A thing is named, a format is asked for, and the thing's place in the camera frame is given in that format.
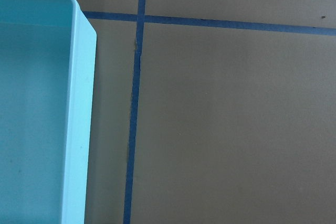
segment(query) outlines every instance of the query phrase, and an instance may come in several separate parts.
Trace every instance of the blue tape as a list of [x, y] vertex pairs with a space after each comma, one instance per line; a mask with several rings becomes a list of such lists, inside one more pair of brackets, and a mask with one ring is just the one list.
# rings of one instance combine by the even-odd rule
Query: blue tape
[[133, 193], [133, 172], [134, 172], [134, 157], [135, 157], [135, 140], [137, 135], [137, 119], [138, 119], [138, 102], [139, 102], [139, 86], [140, 86], [140, 71], [141, 71], [141, 54], [143, 42], [143, 27], [145, 17], [146, 0], [138, 0], [138, 18], [136, 21], [136, 43], [137, 49], [134, 53], [134, 69], [133, 69], [133, 86], [131, 100], [131, 115], [130, 115], [130, 134], [129, 134], [129, 149], [126, 172], [125, 185], [125, 200], [124, 200], [124, 224], [131, 222], [132, 208], [132, 193]]
[[83, 12], [86, 18], [93, 19], [108, 19], [108, 20], [122, 20], [133, 21], [137, 19], [137, 14], [125, 14], [125, 13], [103, 13], [103, 12]]
[[284, 33], [319, 34], [319, 35], [331, 35], [331, 36], [336, 35], [336, 29], [334, 28], [290, 26], [290, 25], [238, 22], [227, 20], [214, 20], [214, 19], [177, 18], [177, 17], [146, 15], [145, 22], [186, 25], [186, 26], [206, 26], [206, 27], [235, 28], [235, 29], [247, 29], [247, 30], [280, 31]]

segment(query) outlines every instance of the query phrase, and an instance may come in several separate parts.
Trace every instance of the horizontal blue tape strip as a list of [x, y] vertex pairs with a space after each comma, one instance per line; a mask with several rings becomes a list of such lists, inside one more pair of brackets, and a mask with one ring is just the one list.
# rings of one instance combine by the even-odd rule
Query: horizontal blue tape strip
[[125, 14], [125, 13], [103, 13], [103, 12], [83, 12], [86, 18], [93, 19], [108, 19], [108, 20], [122, 20], [135, 22], [137, 14]]
[[319, 34], [319, 35], [332, 35], [332, 36], [336, 35], [336, 29], [334, 28], [290, 26], [290, 25], [215, 20], [215, 19], [178, 18], [178, 17], [146, 15], [145, 23], [221, 27], [221, 28], [235, 28], [235, 29], [262, 30], [262, 31], [280, 31], [284, 33]]

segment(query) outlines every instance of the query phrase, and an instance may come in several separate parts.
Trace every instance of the light blue plastic container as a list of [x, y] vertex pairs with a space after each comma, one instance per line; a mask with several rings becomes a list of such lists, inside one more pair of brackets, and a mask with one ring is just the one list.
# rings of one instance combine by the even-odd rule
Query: light blue plastic container
[[0, 0], [0, 223], [84, 222], [95, 49], [76, 0]]

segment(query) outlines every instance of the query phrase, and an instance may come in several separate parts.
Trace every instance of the painter's tape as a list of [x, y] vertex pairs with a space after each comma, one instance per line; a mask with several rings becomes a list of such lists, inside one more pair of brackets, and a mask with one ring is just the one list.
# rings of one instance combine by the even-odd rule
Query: painter's tape
[[125, 199], [124, 199], [124, 218], [123, 218], [124, 224], [130, 224], [131, 222], [135, 142], [136, 142], [136, 136], [137, 136], [136, 126], [137, 126], [137, 120], [138, 120], [139, 86], [140, 86], [140, 70], [141, 70], [140, 67], [141, 67], [145, 5], [146, 5], [146, 0], [138, 0], [138, 15], [137, 15], [137, 21], [136, 21], [137, 48], [134, 53], [129, 150], [128, 150]]
[[206, 27], [221, 27], [246, 30], [261, 30], [261, 31], [280, 31], [284, 33], [299, 33], [299, 34], [319, 34], [319, 35], [336, 35], [336, 29], [323, 27], [309, 26], [290, 26], [278, 24], [239, 22], [214, 19], [197, 19], [197, 18], [178, 18], [164, 16], [145, 16], [146, 23], [173, 24], [185, 26], [206, 26]]
[[125, 14], [125, 13], [103, 13], [103, 12], [83, 12], [86, 18], [93, 19], [107, 19], [107, 20], [122, 20], [135, 22], [137, 14]]

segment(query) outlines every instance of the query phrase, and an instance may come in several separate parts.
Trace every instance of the floor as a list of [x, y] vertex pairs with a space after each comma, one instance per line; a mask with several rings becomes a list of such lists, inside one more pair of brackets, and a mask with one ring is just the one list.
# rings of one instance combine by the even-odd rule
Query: floor
[[78, 0], [87, 224], [336, 222], [334, 0]]

